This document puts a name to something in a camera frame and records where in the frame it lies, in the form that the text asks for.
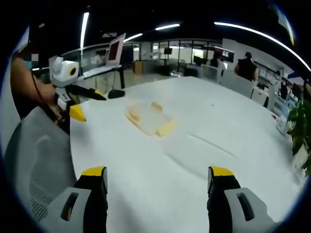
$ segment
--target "black computer mouse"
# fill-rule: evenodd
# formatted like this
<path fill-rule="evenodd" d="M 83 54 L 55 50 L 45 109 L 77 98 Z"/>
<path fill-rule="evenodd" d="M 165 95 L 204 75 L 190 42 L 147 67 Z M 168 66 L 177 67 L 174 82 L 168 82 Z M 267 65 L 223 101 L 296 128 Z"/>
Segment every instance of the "black computer mouse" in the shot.
<path fill-rule="evenodd" d="M 119 97 L 123 97 L 125 95 L 125 91 L 122 90 L 111 90 L 108 93 L 108 98 L 109 99 L 114 99 L 114 98 L 119 98 Z"/>

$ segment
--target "black shirt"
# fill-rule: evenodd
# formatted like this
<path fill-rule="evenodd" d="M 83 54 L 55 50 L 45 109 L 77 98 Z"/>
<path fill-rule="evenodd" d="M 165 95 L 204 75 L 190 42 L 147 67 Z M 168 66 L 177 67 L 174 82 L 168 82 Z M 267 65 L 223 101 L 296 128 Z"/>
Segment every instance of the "black shirt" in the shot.
<path fill-rule="evenodd" d="M 257 66 L 249 59 L 239 59 L 238 65 L 238 75 L 249 81 L 252 81 Z"/>

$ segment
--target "potted plant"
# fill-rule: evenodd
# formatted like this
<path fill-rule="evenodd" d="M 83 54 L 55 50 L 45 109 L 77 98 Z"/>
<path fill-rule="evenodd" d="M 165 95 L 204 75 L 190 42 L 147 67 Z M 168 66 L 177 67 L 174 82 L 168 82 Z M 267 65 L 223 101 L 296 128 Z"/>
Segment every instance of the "potted plant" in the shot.
<path fill-rule="evenodd" d="M 306 169 L 307 175 L 311 175 L 311 103 L 306 99 L 299 102 L 290 111 L 287 121 L 294 124 L 293 129 L 289 131 L 293 140 L 293 156 L 304 146 L 309 156 L 302 168 Z"/>

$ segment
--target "ceiling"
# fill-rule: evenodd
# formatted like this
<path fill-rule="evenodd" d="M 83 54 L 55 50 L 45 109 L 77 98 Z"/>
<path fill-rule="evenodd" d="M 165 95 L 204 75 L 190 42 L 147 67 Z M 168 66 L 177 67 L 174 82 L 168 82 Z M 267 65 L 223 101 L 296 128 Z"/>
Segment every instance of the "ceiling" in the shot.
<path fill-rule="evenodd" d="M 205 6 L 178 7 L 137 7 L 137 4 L 122 5 L 106 1 L 75 2 L 68 6 L 64 1 L 54 0 L 42 4 L 36 10 L 31 26 L 31 41 L 43 60 L 74 50 L 80 46 L 81 25 L 84 12 L 90 12 L 84 46 L 106 43 L 111 38 L 103 38 L 104 33 L 127 33 L 127 37 L 143 33 L 136 41 L 159 41 L 176 38 L 206 38 L 221 40 L 234 39 L 240 43 L 262 50 L 281 60 L 303 77 L 309 72 L 291 53 L 276 43 L 241 29 L 215 26 L 213 22 L 228 22 L 243 25 L 266 33 L 288 47 L 311 65 L 310 34 L 302 26 L 307 7 L 281 3 L 282 9 L 296 35 L 293 46 L 287 30 L 278 23 L 278 16 L 267 1 L 219 1 L 208 2 Z M 180 23 L 178 28 L 155 31 L 161 25 Z"/>

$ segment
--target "white table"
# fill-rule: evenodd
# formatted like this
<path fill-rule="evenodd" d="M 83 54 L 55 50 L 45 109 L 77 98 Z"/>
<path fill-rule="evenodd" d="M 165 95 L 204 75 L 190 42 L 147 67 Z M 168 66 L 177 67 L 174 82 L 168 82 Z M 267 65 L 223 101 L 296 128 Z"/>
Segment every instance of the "white table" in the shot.
<path fill-rule="evenodd" d="M 177 119 L 162 138 L 144 135 L 123 115 L 127 104 L 157 101 Z M 230 169 L 282 220 L 299 191 L 290 173 L 291 143 L 271 112 L 238 93 L 193 77 L 126 89 L 126 97 L 82 104 L 71 121 L 76 176 L 108 167 L 107 231 L 208 232 L 207 170 Z"/>

